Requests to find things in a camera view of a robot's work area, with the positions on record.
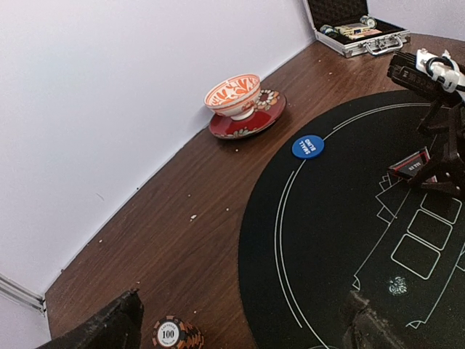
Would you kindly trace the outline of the blue small blind button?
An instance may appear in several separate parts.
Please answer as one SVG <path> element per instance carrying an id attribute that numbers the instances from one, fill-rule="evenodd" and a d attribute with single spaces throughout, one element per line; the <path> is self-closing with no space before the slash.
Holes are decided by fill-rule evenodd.
<path id="1" fill-rule="evenodd" d="M 324 150 L 325 143 L 323 138 L 317 135 L 305 135 L 294 142 L 291 152 L 298 159 L 314 159 Z"/>

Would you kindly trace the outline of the chip roll in case right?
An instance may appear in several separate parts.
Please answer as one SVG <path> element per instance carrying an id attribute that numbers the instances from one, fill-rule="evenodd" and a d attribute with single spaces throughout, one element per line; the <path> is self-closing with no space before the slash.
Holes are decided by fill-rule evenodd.
<path id="1" fill-rule="evenodd" d="M 371 17 L 369 15 L 363 15 L 361 18 L 360 18 L 360 22 L 369 27 L 369 28 L 375 28 L 377 26 L 377 22 L 376 22 L 376 19 L 374 17 Z"/>

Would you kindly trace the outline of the red floral saucer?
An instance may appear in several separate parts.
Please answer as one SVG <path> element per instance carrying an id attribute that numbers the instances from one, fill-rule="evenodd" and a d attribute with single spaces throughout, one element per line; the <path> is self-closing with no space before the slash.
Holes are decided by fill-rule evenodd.
<path id="1" fill-rule="evenodd" d="M 214 114 L 209 131 L 222 140 L 250 137 L 271 127 L 282 115 L 287 105 L 286 96 L 273 89 L 262 89 L 253 112 L 247 118 L 233 120 Z"/>

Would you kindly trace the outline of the red patterned bowl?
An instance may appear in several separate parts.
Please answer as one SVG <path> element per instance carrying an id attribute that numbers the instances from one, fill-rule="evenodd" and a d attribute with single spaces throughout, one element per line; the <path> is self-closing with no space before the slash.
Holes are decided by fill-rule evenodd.
<path id="1" fill-rule="evenodd" d="M 240 121 L 254 112 L 260 92 L 260 77 L 246 73 L 230 77 L 213 87 L 203 102 L 216 115 Z"/>

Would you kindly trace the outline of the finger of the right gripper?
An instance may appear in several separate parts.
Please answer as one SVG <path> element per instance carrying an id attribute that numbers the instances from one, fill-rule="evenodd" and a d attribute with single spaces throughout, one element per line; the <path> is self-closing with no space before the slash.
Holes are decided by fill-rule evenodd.
<path id="1" fill-rule="evenodd" d="M 464 131 L 460 119 L 450 122 L 442 153 L 433 155 L 408 184 L 464 198 Z"/>
<path id="2" fill-rule="evenodd" d="M 434 100 L 425 117 L 423 117 L 417 127 L 417 131 L 425 136 L 444 134 L 450 131 L 450 123 L 453 118 L 453 109 L 447 109 L 447 113 L 441 117 L 440 113 L 444 106 L 442 100 Z"/>

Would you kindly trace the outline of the aluminium poker case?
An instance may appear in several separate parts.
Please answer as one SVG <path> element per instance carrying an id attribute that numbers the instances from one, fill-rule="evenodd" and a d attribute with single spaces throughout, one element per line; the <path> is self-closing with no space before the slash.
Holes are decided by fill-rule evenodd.
<path id="1" fill-rule="evenodd" d="M 370 15 L 366 1 L 307 0 L 316 39 L 344 57 L 385 55 L 411 40 L 409 30 Z"/>

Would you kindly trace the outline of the chip roll in case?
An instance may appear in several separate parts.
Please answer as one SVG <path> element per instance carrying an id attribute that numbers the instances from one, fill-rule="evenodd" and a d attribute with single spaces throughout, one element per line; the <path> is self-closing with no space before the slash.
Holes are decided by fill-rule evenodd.
<path id="1" fill-rule="evenodd" d="M 377 22 L 376 22 L 376 19 L 374 17 L 371 17 L 369 15 L 363 15 L 361 18 L 360 18 L 360 22 L 369 27 L 369 28 L 375 28 L 377 26 Z"/>
<path id="2" fill-rule="evenodd" d="M 338 29 L 336 29 L 335 27 L 333 27 L 331 25 L 327 25 L 327 24 L 322 25 L 320 27 L 320 32 L 322 34 L 326 35 L 326 36 L 329 36 L 329 37 L 333 38 L 333 39 L 335 39 L 340 34 Z"/>

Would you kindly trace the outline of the round black poker mat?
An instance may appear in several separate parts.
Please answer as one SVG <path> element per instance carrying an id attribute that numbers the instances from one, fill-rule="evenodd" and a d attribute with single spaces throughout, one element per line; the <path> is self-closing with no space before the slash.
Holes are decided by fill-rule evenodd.
<path id="1" fill-rule="evenodd" d="M 464 203 L 410 188 L 389 166 L 445 135 L 417 131 L 409 91 L 349 101 L 305 125 L 258 179 L 243 217 L 240 295 L 260 348 L 343 348 L 350 291 L 408 348 L 464 346 Z M 314 159 L 291 152 L 323 138 Z"/>

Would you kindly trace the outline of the orange black chip stack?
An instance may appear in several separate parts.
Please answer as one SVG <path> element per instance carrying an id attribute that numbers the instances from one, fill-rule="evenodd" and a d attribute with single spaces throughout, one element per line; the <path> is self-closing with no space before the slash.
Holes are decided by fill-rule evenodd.
<path id="1" fill-rule="evenodd" d="M 155 323 L 152 341 L 159 349 L 201 349 L 205 345 L 200 329 L 176 316 L 164 316 Z"/>

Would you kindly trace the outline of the chip roll in case left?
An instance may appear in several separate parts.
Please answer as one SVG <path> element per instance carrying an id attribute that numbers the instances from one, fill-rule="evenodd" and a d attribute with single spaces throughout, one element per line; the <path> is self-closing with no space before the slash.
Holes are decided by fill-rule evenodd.
<path id="1" fill-rule="evenodd" d="M 340 34 L 338 29 L 336 29 L 335 27 L 333 27 L 331 25 L 327 25 L 327 24 L 322 25 L 320 27 L 320 32 L 322 34 L 326 35 L 326 36 L 329 36 L 329 37 L 333 38 L 333 39 L 335 39 Z"/>

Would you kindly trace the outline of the playing card deck in case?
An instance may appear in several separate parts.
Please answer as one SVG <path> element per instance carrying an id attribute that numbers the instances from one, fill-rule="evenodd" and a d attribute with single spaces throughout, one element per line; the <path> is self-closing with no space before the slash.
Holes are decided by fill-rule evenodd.
<path id="1" fill-rule="evenodd" d="M 360 39 L 366 36 L 371 36 L 381 33 L 380 30 L 376 28 L 369 28 L 362 23 L 353 23 L 349 25 L 340 25 L 336 26 L 336 29 L 339 30 L 340 34 L 346 36 L 351 40 Z"/>

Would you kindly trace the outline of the left aluminium frame post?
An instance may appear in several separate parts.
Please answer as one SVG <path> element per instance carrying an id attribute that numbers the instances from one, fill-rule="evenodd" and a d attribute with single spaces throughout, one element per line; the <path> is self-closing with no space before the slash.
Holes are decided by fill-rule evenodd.
<path id="1" fill-rule="evenodd" d="M 43 316 L 46 314 L 47 306 L 44 295 L 32 292 L 3 274 L 0 276 L 0 284 L 2 297 L 6 297 L 16 304 L 34 310 Z"/>

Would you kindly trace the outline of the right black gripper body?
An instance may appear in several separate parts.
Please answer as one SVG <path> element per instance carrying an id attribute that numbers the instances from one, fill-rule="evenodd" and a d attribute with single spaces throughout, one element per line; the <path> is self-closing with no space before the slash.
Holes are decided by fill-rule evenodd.
<path id="1" fill-rule="evenodd" d="M 390 60 L 387 76 L 391 80 L 420 97 L 430 101 L 440 101 L 453 107 L 462 101 L 457 92 L 448 93 L 439 82 L 433 81 L 425 73 L 416 69 L 416 56 L 407 52 L 395 52 Z"/>

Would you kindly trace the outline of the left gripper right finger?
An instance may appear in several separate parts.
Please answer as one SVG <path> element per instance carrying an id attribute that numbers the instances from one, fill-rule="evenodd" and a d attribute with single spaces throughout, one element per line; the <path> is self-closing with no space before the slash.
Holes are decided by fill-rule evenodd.
<path id="1" fill-rule="evenodd" d="M 370 301 L 350 291 L 341 307 L 343 348 L 408 348 L 388 320 L 378 316 Z"/>

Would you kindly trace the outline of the triangular all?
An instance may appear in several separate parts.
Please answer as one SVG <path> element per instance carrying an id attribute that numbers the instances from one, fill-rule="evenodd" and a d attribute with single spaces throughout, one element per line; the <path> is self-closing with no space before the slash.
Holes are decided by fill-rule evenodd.
<path id="1" fill-rule="evenodd" d="M 397 179 L 411 182 L 419 171 L 429 162 L 428 147 L 424 146 L 387 169 L 387 174 Z"/>

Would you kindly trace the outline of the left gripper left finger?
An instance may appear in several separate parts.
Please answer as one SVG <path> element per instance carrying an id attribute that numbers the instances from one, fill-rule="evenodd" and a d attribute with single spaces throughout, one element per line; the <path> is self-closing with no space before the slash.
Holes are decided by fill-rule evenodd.
<path id="1" fill-rule="evenodd" d="M 84 323 L 43 344 L 43 349 L 139 348 L 144 305 L 137 289 L 108 303 Z"/>

